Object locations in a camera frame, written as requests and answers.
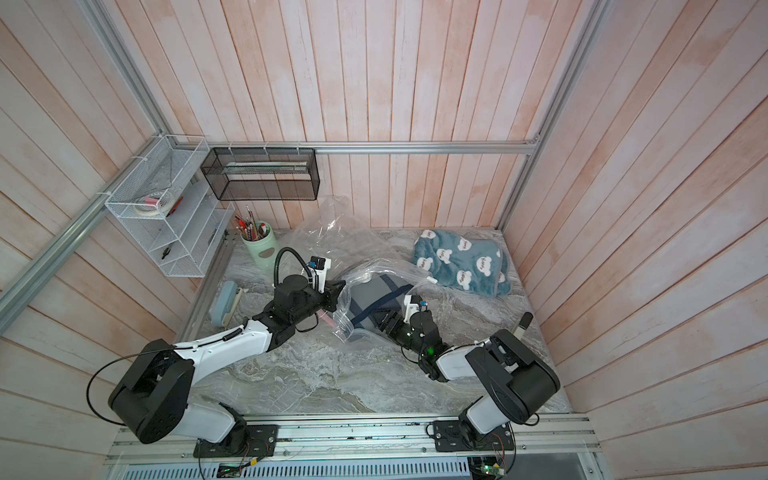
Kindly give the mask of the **clear plastic vacuum bag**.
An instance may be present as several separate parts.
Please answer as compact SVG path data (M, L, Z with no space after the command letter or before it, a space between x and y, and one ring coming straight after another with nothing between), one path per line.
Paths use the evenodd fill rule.
M295 248L306 261L312 256L332 260L326 281L344 280L346 286L333 313L324 313L321 319L342 341L350 341L355 332L350 322L351 287L367 282L375 274L390 274L414 285L408 294L434 285L429 274L399 255L379 231L369 228L353 215L349 199L329 196L319 208L286 237L287 244Z

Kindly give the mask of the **teal bear print blanket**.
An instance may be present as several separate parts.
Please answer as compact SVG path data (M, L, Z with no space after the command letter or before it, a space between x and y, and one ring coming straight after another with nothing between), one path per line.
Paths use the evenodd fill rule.
M492 240L468 239L446 230L424 230L413 263L443 287L486 297L507 295L509 259Z

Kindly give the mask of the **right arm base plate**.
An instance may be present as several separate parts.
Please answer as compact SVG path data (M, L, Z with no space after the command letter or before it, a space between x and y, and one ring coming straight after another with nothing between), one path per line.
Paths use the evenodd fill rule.
M483 434L462 420L435 420L425 428L425 432L434 441L438 452L515 451L515 442L507 424Z

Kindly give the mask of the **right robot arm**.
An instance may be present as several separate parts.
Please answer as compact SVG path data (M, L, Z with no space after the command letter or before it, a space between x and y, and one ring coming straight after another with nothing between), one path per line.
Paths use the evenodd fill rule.
M373 320L402 351L417 355L414 361L429 379L476 378L485 388L486 394L456 420L432 424L439 451L504 447L508 438L501 429L526 424L560 389L554 370L522 342L533 321L530 312L523 314L514 331L501 329L486 340L462 346L442 340L428 309L408 318L395 310L379 310Z

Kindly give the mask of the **grey navy cloth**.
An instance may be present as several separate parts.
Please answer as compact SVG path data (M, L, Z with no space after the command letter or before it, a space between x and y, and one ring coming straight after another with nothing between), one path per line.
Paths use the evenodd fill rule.
M375 274L367 282L351 287L350 322L395 340L402 328L405 296L414 285L401 277Z

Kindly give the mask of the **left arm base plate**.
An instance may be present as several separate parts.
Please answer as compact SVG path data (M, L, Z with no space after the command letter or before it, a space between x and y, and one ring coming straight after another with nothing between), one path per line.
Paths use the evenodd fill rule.
M279 426L277 424L236 425L219 443L200 440L193 457L207 458L256 458L261 460L274 455Z

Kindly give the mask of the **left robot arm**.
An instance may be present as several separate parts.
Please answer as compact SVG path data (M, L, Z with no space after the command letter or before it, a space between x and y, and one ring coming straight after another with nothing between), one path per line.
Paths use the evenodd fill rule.
M169 434L212 444L243 443L240 414L221 403L191 401L192 387L231 364L278 348L299 323L321 310L334 312L345 285L330 280L314 287L301 275L289 275L264 310L240 326L177 345L162 339L147 344L111 393L110 409L144 444Z

